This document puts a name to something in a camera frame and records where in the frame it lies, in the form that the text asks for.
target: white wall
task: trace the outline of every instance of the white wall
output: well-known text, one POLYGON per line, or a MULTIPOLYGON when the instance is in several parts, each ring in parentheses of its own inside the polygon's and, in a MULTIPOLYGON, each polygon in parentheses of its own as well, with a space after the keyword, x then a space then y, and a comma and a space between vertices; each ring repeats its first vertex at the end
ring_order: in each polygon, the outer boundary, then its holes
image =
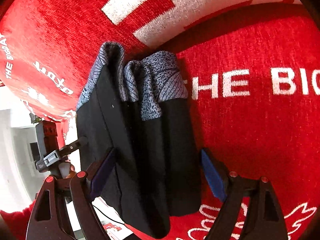
POLYGON ((11 109, 10 127, 31 125, 30 111, 7 87, 0 87, 0 111, 11 109))
POLYGON ((34 164, 30 143, 37 142, 36 128, 11 128, 14 157, 28 197, 34 200, 43 181, 50 173, 40 173, 34 164))
POLYGON ((10 112, 0 111, 0 209, 5 212, 21 211, 31 204, 15 159, 10 112))

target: red blanket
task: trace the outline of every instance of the red blanket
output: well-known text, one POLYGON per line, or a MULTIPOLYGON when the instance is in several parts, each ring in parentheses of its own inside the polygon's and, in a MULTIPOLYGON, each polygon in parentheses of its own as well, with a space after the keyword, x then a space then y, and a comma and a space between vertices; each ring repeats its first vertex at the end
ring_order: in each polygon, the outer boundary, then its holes
MULTIPOLYGON (((0 23, 0 79, 31 111, 70 118, 102 42, 121 42, 133 57, 182 33, 162 48, 177 53, 198 147, 242 176, 267 176, 294 240, 320 199, 320 33, 298 5, 203 22, 275 1, 283 0, 17 0, 0 23)), ((166 239, 203 239, 219 207, 203 180, 199 212, 172 217, 166 239)))

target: blue patterned lining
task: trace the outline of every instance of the blue patterned lining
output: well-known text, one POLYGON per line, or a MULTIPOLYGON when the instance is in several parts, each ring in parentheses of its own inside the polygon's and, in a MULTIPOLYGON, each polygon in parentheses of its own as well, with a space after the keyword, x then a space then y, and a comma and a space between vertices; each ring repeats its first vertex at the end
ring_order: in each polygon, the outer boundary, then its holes
POLYGON ((174 54, 159 51, 142 61, 130 61, 124 66, 124 49, 114 42, 104 43, 92 66, 77 104, 76 110, 89 101, 104 65, 108 66, 108 52, 111 46, 119 47, 117 80, 122 101, 139 102, 142 120, 158 118, 162 115, 158 103, 187 98, 188 92, 177 67, 174 54))

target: black clamp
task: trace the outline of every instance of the black clamp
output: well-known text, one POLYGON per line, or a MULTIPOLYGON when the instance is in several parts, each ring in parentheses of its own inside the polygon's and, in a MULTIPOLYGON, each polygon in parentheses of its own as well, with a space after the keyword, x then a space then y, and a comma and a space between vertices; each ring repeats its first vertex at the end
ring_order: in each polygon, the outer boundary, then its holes
POLYGON ((103 160, 90 165, 87 171, 73 178, 46 178, 33 207, 26 240, 75 240, 65 197, 71 197, 86 240, 109 240, 92 206, 100 196, 116 163, 116 150, 110 148, 103 160))
POLYGON ((246 179, 216 160, 209 149, 201 150, 204 174, 212 193, 223 205, 206 240, 229 240, 242 198, 250 197, 239 240, 287 240, 287 230, 274 189, 266 177, 246 179))

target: red rivet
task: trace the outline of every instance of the red rivet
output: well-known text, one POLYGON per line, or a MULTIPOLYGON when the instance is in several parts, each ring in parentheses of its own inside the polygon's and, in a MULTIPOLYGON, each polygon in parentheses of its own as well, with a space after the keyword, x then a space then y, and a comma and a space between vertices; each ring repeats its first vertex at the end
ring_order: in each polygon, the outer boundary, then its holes
POLYGON ((83 178, 85 176, 85 171, 80 171, 77 173, 78 178, 83 178))
POLYGON ((238 176, 238 173, 236 173, 235 171, 230 171, 229 175, 230 175, 230 177, 235 178, 238 176))
POLYGON ((45 179, 46 182, 50 183, 50 182, 53 182, 53 177, 52 176, 49 176, 45 179))
POLYGON ((269 180, 268 180, 267 177, 261 177, 261 181, 262 181, 263 183, 267 183, 269 180))

